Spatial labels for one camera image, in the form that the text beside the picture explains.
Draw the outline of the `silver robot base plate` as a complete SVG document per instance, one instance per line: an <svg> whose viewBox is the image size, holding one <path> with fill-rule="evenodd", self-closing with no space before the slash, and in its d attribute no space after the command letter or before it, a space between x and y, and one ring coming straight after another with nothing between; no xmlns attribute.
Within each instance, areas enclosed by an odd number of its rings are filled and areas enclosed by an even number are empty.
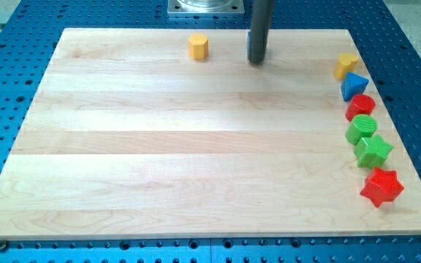
<svg viewBox="0 0 421 263"><path fill-rule="evenodd" d="M242 14L243 0L168 0L169 14Z"/></svg>

